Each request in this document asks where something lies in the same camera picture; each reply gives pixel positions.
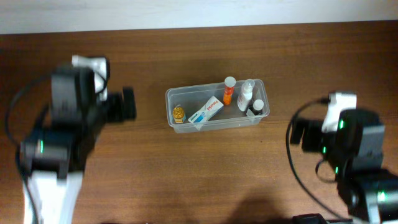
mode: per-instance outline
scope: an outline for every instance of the brown table top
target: brown table top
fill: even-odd
[[[397,21],[0,35],[0,115],[18,89],[73,54],[106,55],[109,89],[134,87],[137,119],[103,129],[73,223],[252,223],[304,213],[332,218],[290,171],[287,123],[307,101],[353,90],[358,106],[378,112],[385,123],[384,166],[397,173],[397,40]],[[260,78],[270,115],[256,126],[176,134],[167,123],[165,92],[227,76]],[[18,139],[48,100],[46,83],[18,104],[11,116]],[[305,113],[325,114],[321,106]],[[3,129],[0,143],[0,223],[22,223],[22,182]],[[292,155],[308,188],[347,216],[336,185],[315,176],[321,156],[299,147]],[[328,166],[322,170],[333,175]]]

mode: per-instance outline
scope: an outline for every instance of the bottle cap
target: bottle cap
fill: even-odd
[[[253,108],[256,111],[262,110],[263,107],[264,107],[264,102],[262,100],[255,100],[255,102],[253,103]]]
[[[243,93],[251,93],[254,88],[254,80],[246,80],[242,85],[242,92]]]
[[[236,80],[234,77],[226,77],[224,83],[227,87],[232,88],[235,86]]]

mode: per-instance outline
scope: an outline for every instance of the small black bottle with white cap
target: small black bottle with white cap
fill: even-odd
[[[262,114],[263,107],[264,107],[264,102],[262,100],[255,100],[250,109],[254,113],[254,115],[259,115]]]

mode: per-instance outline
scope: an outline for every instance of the white bottle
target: white bottle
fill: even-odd
[[[238,97],[238,107],[241,111],[246,111],[248,104],[253,97],[254,80],[246,80],[242,85],[242,91]]]

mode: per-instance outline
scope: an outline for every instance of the bottle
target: bottle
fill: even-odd
[[[262,108],[264,107],[264,102],[262,100],[255,100],[251,106],[251,111],[254,115],[262,114]]]
[[[236,80],[234,77],[226,77],[224,83],[225,83],[225,90],[224,90],[223,101],[225,105],[230,105],[232,100],[232,94],[234,93]]]
[[[241,111],[246,111],[248,104],[253,97],[254,80],[248,79],[242,85],[241,94],[238,97],[238,108]]]

